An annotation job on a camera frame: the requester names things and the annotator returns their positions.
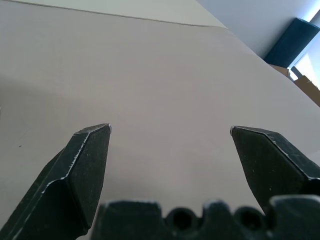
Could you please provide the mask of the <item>brown cardboard box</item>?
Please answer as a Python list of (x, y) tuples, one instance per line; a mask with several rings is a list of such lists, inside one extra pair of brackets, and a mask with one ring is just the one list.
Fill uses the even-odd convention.
[(320, 89), (315, 86), (305, 75), (293, 79), (288, 68), (269, 64), (272, 68), (290, 79), (302, 92), (304, 92), (318, 107), (320, 107)]

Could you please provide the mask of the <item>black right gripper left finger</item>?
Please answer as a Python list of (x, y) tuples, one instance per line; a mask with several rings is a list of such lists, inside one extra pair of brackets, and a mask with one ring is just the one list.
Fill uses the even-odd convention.
[(42, 169), (0, 240), (76, 240), (92, 227), (104, 184), (108, 123), (86, 127)]

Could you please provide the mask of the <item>dark teal curtain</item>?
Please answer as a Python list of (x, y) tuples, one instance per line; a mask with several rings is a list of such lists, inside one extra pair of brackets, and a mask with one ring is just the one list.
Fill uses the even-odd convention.
[(320, 27), (296, 17), (263, 60), (270, 65), (288, 68), (319, 32)]

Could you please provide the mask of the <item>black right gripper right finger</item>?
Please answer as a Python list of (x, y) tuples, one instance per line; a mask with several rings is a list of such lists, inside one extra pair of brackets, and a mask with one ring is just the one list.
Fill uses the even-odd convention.
[(320, 166), (280, 133), (233, 126), (230, 135), (248, 186), (264, 213), (274, 196), (320, 196)]

